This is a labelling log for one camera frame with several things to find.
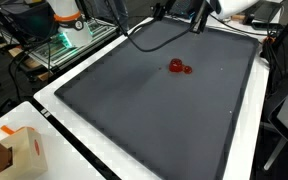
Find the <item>metal frame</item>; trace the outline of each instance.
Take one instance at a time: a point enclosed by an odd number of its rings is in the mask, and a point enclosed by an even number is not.
[[[267,163],[264,165],[264,171],[268,171],[270,169],[271,165],[282,151],[285,144],[288,142],[288,129],[277,118],[277,113],[288,96],[288,79],[281,84],[282,86],[278,87],[276,94],[265,102],[263,108],[263,117],[270,123],[261,123],[261,127],[263,127],[265,130],[277,132],[282,136]]]
[[[51,52],[56,51],[52,53],[51,55],[51,62],[50,62],[50,70],[52,72],[55,72],[56,70],[64,69],[71,63],[75,62],[76,60],[80,59],[81,56],[87,54],[88,52],[94,50],[96,47],[102,45],[105,41],[113,38],[116,36],[117,32],[117,27],[114,26],[113,24],[107,23],[105,21],[97,20],[96,21],[93,19],[88,22],[89,26],[95,25],[99,23],[100,26],[93,30],[93,40],[90,44],[85,45],[80,48],[72,48],[68,49],[65,48],[61,44],[52,44],[50,43],[51,46]],[[4,38],[6,42],[10,43],[11,35],[5,31],[3,31]],[[18,41],[13,38],[12,39],[13,43],[18,43]],[[34,50],[32,53],[29,54],[29,56],[42,64],[45,67],[48,67],[48,44],[45,43],[38,47],[36,50]]]
[[[25,47],[27,45],[26,41],[24,40],[23,36],[19,31],[17,31],[12,24],[4,17],[4,15],[0,11],[0,22],[2,23],[3,27],[7,29],[8,32],[13,34],[13,36],[20,42],[20,44]]]

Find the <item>floor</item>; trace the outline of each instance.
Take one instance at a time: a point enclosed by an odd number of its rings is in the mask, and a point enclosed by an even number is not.
[[[129,10],[129,24],[130,27],[139,23],[144,16],[151,14],[150,6],[157,2],[165,2],[166,0],[126,0]],[[285,3],[283,17],[281,23],[288,22],[288,0]],[[16,99],[15,86],[13,85],[10,76],[8,75],[7,68],[11,58],[0,54],[0,82],[2,87],[0,89],[0,105],[7,99]],[[18,73],[19,84],[25,91],[26,95],[32,95],[38,89],[45,86],[45,83],[34,82],[30,83],[21,72]],[[260,130],[256,153],[254,156],[253,171],[251,180],[288,180],[288,145],[282,150],[281,154],[273,164],[269,172],[263,172],[262,167],[268,159],[271,152],[274,150],[280,136],[275,133]]]

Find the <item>table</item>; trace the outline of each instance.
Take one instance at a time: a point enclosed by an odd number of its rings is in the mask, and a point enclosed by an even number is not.
[[[37,180],[105,178],[29,103],[24,102],[0,118],[0,127],[33,127],[41,134],[48,171]],[[0,130],[0,140],[7,134]]]
[[[278,19],[279,17],[275,17],[273,22],[278,21]],[[219,24],[211,17],[209,17],[207,25],[226,28],[224,25]],[[251,27],[240,25],[237,22],[230,22],[229,25],[248,32],[265,34],[265,31],[255,31]],[[264,36],[253,37],[258,38],[259,40],[264,38]],[[87,146],[121,179],[160,179],[142,164],[137,162],[133,157],[120,149],[78,114],[73,112],[54,95],[54,92],[60,86],[100,59],[103,55],[108,53],[125,39],[125,37],[119,37],[91,57],[87,58],[78,66],[58,78],[56,81],[37,92],[34,95],[34,98],[56,119],[58,119],[60,123],[67,127],[70,132],[72,132],[81,142],[83,142],[85,146]],[[260,48],[251,69],[251,74],[245,91],[245,97],[243,99],[243,104],[237,121],[236,131],[233,137],[226,170],[223,177],[225,180],[241,180],[249,179],[250,177],[269,75],[267,62],[259,57],[259,51]]]

